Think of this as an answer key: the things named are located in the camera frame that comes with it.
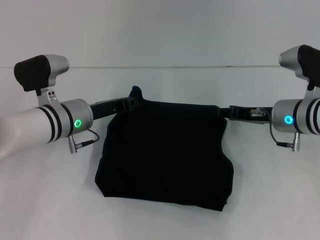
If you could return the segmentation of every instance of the black rubber band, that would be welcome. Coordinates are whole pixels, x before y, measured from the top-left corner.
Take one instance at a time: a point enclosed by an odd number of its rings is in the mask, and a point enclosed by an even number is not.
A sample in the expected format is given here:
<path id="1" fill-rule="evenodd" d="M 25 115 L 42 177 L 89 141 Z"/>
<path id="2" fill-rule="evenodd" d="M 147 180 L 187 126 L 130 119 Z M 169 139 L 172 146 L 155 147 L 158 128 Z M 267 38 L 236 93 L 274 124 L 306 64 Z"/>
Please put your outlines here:
<path id="1" fill-rule="evenodd" d="M 56 127 L 55 127 L 54 120 L 52 119 L 52 116 L 50 115 L 50 113 L 49 113 L 46 109 L 44 109 L 44 108 L 42 108 L 42 107 L 36 107 L 36 109 L 41 109 L 41 110 L 45 113 L 45 115 L 48 117 L 48 119 L 49 119 L 49 122 L 50 122 L 50 125 L 51 125 L 51 138 L 50 138 L 50 140 L 47 142 L 47 144 L 48 144 L 48 143 L 51 143 L 52 140 L 53 140 L 54 137 L 55 137 L 55 134 L 56 134 Z"/>
<path id="2" fill-rule="evenodd" d="M 296 105 L 295 105 L 295 107 L 294 107 L 294 109 L 293 109 L 293 114 L 292 114 L 292 117 L 293 117 L 293 126 L 294 126 L 295 130 L 296 130 L 298 133 L 300 133 L 300 134 L 302 134 L 302 131 L 300 131 L 300 129 L 299 129 L 299 127 L 298 127 L 298 124 L 297 124 L 297 111 L 298 111 L 298 107 L 299 107 L 299 105 L 301 104 L 301 102 L 302 102 L 302 99 L 299 100 L 299 101 L 296 103 Z"/>
<path id="3" fill-rule="evenodd" d="M 64 110 L 66 111 L 66 114 L 68 114 L 68 117 L 69 117 L 69 120 L 70 120 L 70 131 L 69 131 L 69 134 L 68 136 L 66 137 L 69 137 L 72 132 L 74 131 L 74 119 L 72 118 L 72 115 L 71 115 L 71 112 L 69 111 L 69 109 L 66 107 L 66 105 L 62 104 L 61 103 L 61 106 L 64 108 Z"/>
<path id="4" fill-rule="evenodd" d="M 56 136 L 56 139 L 54 141 L 57 141 L 61 137 L 61 132 L 62 132 L 62 125 L 61 125 L 60 117 L 59 117 L 58 113 L 56 112 L 56 110 L 52 106 L 50 106 L 48 104 L 43 105 L 43 106 L 50 109 L 50 111 L 53 113 L 53 115 L 56 118 L 56 122 L 58 123 L 58 135 Z"/>
<path id="5" fill-rule="evenodd" d="M 320 106 L 320 101 L 318 101 L 316 103 L 314 111 L 313 111 L 313 124 L 314 124 L 314 128 L 318 132 L 318 134 L 320 134 L 320 129 L 319 129 L 319 126 L 318 126 L 318 121 L 317 121 L 317 115 L 318 115 L 319 106 Z"/>
<path id="6" fill-rule="evenodd" d="M 317 134 L 316 134 L 315 131 L 312 129 L 311 124 L 310 124 L 310 111 L 311 111 L 312 105 L 313 105 L 318 99 L 319 99 L 319 98 L 313 99 L 313 100 L 309 103 L 308 107 L 306 108 L 306 114 L 305 114 L 305 123 L 306 123 L 306 126 L 307 126 L 307 128 L 309 129 L 309 131 L 310 131 L 312 134 L 314 134 L 314 135 L 317 135 Z"/>

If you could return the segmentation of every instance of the white wall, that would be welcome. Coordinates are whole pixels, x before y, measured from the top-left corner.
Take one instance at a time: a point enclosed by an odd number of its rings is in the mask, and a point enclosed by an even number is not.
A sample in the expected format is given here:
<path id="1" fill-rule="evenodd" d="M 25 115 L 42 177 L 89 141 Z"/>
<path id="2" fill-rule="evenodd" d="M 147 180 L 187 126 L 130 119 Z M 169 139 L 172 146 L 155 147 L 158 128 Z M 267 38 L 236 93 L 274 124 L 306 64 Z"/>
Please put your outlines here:
<path id="1" fill-rule="evenodd" d="M 302 98 L 307 83 L 273 65 L 288 48 L 320 48 L 318 8 L 315 0 L 2 0 L 0 117 L 37 105 L 12 67 L 39 54 L 70 61 L 55 87 L 61 101 L 125 97 L 133 85 L 149 100 L 220 107 Z M 260 65 L 269 67 L 213 68 Z M 177 66 L 189 68 L 143 68 Z M 93 124 L 102 139 L 111 119 Z M 293 153 L 275 146 L 267 125 L 229 121 L 222 144 L 235 171 L 223 212 L 104 198 L 94 183 L 103 140 L 75 155 L 66 139 L 18 153 L 0 163 L 0 239 L 320 238 L 319 137 L 302 136 Z"/>

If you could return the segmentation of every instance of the folded black cloth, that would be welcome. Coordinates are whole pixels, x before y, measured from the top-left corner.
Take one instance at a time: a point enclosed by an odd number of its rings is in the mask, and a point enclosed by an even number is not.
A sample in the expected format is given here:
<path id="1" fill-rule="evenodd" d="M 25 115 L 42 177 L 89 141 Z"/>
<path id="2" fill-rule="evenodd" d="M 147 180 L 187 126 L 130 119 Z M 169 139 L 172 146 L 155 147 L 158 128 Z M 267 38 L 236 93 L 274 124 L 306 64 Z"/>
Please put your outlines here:
<path id="1" fill-rule="evenodd" d="M 222 211 L 234 169 L 222 151 L 219 108 L 148 101 L 137 86 L 130 97 L 138 107 L 107 128 L 95 176 L 103 195 Z"/>

